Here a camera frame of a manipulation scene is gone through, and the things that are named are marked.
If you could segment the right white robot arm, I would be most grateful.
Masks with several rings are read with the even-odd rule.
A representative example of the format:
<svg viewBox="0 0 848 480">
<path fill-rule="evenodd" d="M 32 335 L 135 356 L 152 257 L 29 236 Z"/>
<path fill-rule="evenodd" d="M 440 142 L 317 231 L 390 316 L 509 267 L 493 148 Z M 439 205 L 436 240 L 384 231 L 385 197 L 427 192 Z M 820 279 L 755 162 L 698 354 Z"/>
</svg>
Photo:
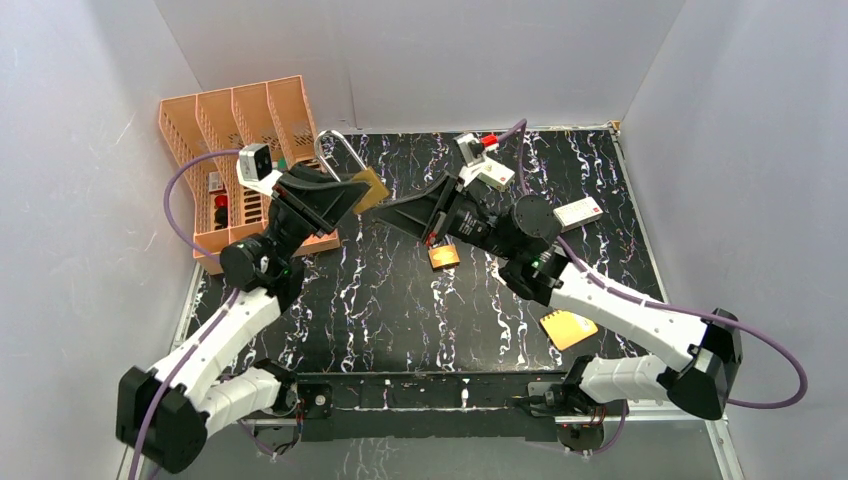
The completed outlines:
<svg viewBox="0 0 848 480">
<path fill-rule="evenodd" d="M 504 260 L 499 277 L 518 297 L 570 312 L 645 349 L 640 357 L 584 357 L 563 386 L 565 405 L 577 414 L 616 400 L 669 401 L 684 412 L 718 420 L 741 364 L 734 317 L 711 321 L 684 314 L 624 287 L 571 257 L 558 244 L 561 224 L 551 204 L 522 195 L 501 211 L 470 186 L 443 174 L 427 189 L 375 209 L 377 221 L 427 245 L 444 236 Z"/>
</svg>

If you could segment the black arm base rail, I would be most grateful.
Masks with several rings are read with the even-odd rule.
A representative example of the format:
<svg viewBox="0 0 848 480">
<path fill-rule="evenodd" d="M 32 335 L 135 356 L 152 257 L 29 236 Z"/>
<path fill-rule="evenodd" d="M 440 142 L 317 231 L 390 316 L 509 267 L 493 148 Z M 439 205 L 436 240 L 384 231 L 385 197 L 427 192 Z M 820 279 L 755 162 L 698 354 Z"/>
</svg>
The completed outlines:
<svg viewBox="0 0 848 480">
<path fill-rule="evenodd" d="M 291 427 L 300 442 L 394 437 L 521 438 L 576 451 L 611 442 L 621 419 L 687 421 L 668 401 L 591 404 L 562 374 L 298 375 L 263 364 L 192 396 L 131 370 L 119 385 L 116 434 L 171 473 L 185 470 L 225 427 Z"/>
</svg>

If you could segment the brass padlock long shackle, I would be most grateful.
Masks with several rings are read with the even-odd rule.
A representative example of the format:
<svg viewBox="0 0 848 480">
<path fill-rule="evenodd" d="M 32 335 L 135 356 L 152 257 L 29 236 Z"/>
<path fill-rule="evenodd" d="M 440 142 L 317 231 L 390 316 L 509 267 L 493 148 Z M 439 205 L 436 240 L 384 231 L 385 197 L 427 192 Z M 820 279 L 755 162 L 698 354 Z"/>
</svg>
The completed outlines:
<svg viewBox="0 0 848 480">
<path fill-rule="evenodd" d="M 345 173 L 346 180 L 351 180 L 354 182 L 364 182 L 367 183 L 369 186 L 367 193 L 353 207 L 352 212 L 356 215 L 361 215 L 367 210 L 376 207 L 382 201 L 386 200 L 389 197 L 390 192 L 384 184 L 382 178 L 372 167 L 369 167 L 365 163 L 365 161 L 353 149 L 350 142 L 340 132 L 336 130 L 323 130 L 319 132 L 314 139 L 315 158 L 317 159 L 323 170 L 336 181 L 342 180 L 341 175 L 338 174 L 335 169 L 328 163 L 327 157 L 325 155 L 322 139 L 327 136 L 333 137 L 338 142 L 340 142 L 348 151 L 348 153 L 353 158 L 358 167 L 358 169 L 353 172 Z"/>
</svg>

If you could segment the silver key bunch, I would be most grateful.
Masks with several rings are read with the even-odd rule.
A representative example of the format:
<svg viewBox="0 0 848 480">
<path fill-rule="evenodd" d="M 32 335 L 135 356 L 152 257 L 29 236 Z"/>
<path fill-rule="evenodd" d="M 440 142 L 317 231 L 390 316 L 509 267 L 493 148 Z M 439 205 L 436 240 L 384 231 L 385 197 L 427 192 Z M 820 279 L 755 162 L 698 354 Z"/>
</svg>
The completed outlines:
<svg viewBox="0 0 848 480">
<path fill-rule="evenodd" d="M 493 279 L 495 279 L 498 283 L 500 283 L 501 285 L 506 286 L 507 282 L 500 275 L 499 270 L 500 270 L 500 266 L 496 262 L 493 262 L 488 266 L 488 272 L 489 272 L 490 276 Z"/>
</svg>

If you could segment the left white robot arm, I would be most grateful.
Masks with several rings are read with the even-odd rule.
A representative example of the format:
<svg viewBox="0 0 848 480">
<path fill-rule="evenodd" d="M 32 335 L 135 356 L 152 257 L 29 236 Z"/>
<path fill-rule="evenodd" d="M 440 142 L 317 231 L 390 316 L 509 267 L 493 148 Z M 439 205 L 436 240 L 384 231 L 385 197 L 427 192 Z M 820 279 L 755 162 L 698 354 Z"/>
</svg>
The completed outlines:
<svg viewBox="0 0 848 480">
<path fill-rule="evenodd" d="M 282 368 L 250 368 L 224 383 L 223 369 L 258 333 L 297 301 L 304 265 L 296 251 L 312 235 L 329 233 L 366 196 L 370 185 L 309 167 L 239 173 L 241 186 L 270 200 L 267 228 L 220 252 L 233 291 L 212 319 L 181 346 L 119 381 L 116 436 L 132 447 L 128 478 L 142 459 L 170 473 L 185 470 L 207 440 L 256 411 L 294 411 L 299 391 Z"/>
</svg>

